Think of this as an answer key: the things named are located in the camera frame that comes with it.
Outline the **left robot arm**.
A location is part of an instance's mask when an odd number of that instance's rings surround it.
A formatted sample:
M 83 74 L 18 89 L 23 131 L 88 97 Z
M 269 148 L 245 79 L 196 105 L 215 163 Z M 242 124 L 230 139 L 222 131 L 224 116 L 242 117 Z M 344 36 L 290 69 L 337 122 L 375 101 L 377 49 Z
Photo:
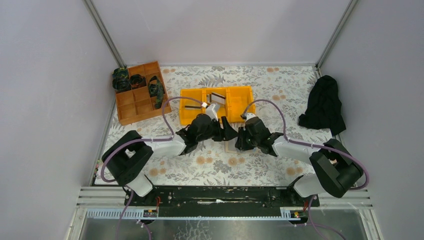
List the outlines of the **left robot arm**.
M 171 136 L 148 138 L 131 130 L 103 154 L 100 176 L 104 182 L 117 182 L 133 195 L 145 197 L 154 188 L 142 173 L 149 159 L 186 155 L 205 140 L 226 142 L 237 136 L 225 116 L 215 119 L 204 113 Z

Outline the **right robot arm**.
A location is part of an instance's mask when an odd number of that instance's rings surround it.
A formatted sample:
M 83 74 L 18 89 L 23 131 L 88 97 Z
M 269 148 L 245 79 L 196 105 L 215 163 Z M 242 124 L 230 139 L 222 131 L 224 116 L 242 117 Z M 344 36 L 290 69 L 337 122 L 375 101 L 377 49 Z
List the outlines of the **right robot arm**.
M 289 185 L 302 198 L 321 193 L 341 198 L 365 173 L 341 142 L 334 138 L 322 145 L 301 142 L 281 132 L 271 133 L 255 114 L 245 114 L 242 119 L 245 125 L 238 130 L 236 149 L 259 149 L 266 155 L 290 158 L 312 166 L 314 174 L 301 176 Z

